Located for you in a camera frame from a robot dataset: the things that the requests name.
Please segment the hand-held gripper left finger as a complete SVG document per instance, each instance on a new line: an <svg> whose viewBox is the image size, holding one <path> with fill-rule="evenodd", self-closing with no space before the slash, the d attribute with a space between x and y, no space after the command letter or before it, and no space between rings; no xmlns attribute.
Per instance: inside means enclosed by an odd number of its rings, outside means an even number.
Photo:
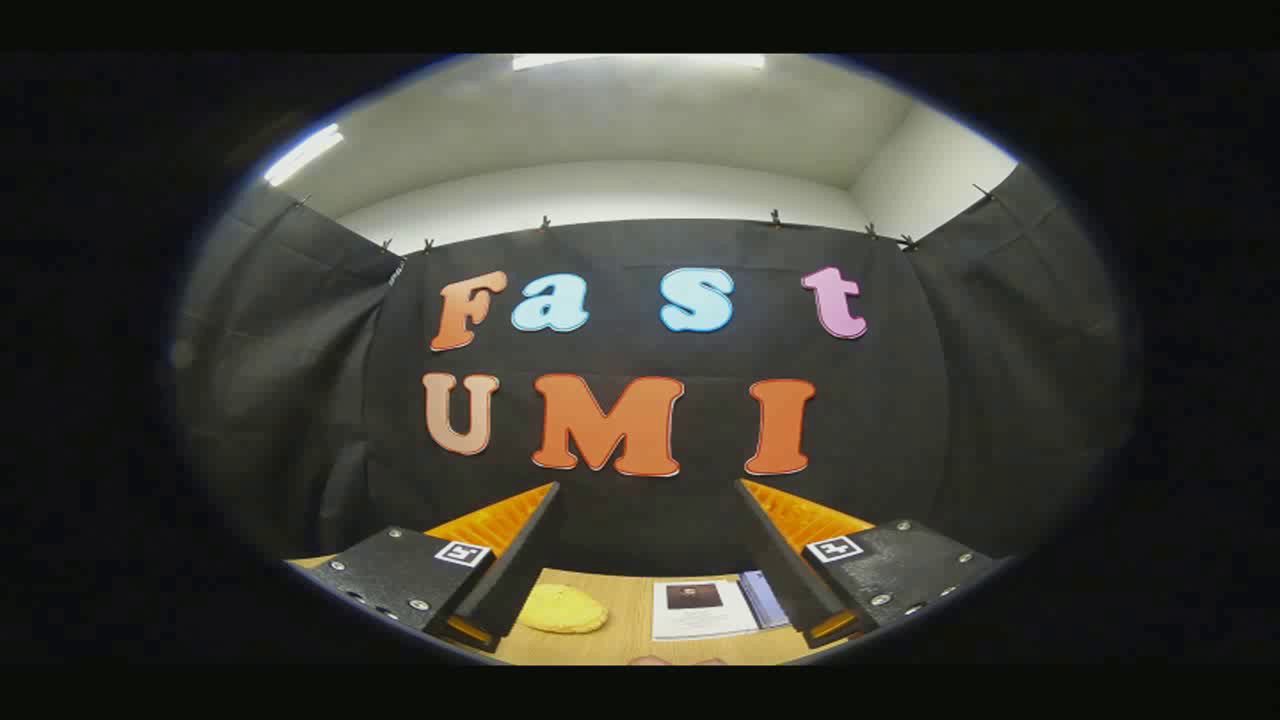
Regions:
<svg viewBox="0 0 1280 720"><path fill-rule="evenodd" d="M430 530L385 523L288 566L402 630L493 653L513 630L559 528L561 484L552 482Z"/></svg>

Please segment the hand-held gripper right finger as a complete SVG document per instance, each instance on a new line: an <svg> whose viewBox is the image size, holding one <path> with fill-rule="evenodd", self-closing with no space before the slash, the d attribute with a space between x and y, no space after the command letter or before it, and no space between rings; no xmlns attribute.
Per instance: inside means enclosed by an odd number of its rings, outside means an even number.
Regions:
<svg viewBox="0 0 1280 720"><path fill-rule="evenodd" d="M735 493L750 560L812 650L896 626L1006 566L914 519L876 525L745 478Z"/></svg>

